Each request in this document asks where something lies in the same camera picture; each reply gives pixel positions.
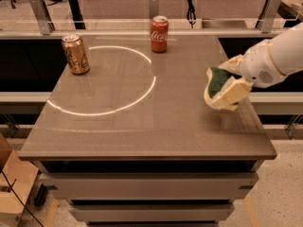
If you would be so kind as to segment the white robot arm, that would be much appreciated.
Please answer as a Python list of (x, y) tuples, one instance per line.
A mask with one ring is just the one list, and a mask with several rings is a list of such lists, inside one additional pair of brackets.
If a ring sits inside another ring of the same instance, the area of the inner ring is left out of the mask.
[(205, 103), (214, 110), (235, 111), (253, 87), (271, 87), (302, 70), (303, 23), (300, 23), (218, 67), (208, 67)]

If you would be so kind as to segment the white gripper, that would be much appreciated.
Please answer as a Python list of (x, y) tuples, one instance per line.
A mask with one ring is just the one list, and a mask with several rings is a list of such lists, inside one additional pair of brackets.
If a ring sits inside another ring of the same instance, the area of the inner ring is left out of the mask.
[[(222, 75), (243, 76), (259, 88), (276, 85), (287, 78), (274, 61), (268, 39), (249, 48), (243, 56), (225, 61), (218, 69)], [(248, 97), (252, 90), (252, 83), (247, 79), (229, 79), (213, 98), (209, 97), (206, 86), (205, 103), (214, 110), (235, 111), (238, 103)]]

